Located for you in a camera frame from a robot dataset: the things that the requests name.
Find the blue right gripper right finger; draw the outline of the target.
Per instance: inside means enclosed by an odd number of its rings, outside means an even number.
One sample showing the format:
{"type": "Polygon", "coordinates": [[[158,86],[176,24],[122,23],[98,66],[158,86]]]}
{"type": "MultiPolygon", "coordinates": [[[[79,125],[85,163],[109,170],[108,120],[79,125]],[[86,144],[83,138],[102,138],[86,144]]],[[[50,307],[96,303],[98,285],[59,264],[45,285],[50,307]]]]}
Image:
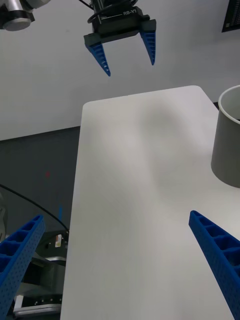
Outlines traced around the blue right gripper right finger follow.
{"type": "Polygon", "coordinates": [[[240,319],[240,241],[195,210],[190,212],[188,225],[233,318],[240,319]]]}

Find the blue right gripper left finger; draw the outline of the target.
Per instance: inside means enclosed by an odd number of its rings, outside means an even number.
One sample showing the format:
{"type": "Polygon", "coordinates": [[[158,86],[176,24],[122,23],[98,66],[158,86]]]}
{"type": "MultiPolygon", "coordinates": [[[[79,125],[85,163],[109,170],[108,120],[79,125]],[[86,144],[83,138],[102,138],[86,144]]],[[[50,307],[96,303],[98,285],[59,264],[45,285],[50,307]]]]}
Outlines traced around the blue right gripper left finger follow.
{"type": "Polygon", "coordinates": [[[4,320],[45,232],[37,215],[0,243],[0,319],[4,320]]]}

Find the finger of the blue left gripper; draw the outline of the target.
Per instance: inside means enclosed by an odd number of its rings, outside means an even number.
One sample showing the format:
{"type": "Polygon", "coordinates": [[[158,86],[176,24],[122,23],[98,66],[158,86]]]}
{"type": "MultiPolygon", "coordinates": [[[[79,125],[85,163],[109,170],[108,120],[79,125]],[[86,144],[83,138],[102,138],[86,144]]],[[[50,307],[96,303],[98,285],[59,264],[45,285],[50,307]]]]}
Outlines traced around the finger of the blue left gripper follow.
{"type": "Polygon", "coordinates": [[[110,77],[111,71],[107,62],[101,37],[97,33],[90,33],[84,36],[85,47],[95,58],[102,70],[110,77]]]}
{"type": "Polygon", "coordinates": [[[156,60],[156,28],[157,22],[155,19],[142,22],[140,27],[140,36],[152,66],[155,64],[156,60]]]}

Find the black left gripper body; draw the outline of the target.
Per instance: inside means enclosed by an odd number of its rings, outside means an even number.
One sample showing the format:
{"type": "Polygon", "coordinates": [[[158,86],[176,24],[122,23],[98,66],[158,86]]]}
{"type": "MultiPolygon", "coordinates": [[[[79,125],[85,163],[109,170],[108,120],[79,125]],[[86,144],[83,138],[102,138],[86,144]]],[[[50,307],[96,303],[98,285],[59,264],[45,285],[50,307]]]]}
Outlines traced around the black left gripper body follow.
{"type": "Polygon", "coordinates": [[[90,5],[94,14],[87,22],[102,43],[134,36],[150,20],[136,0],[92,0],[90,5]]]}

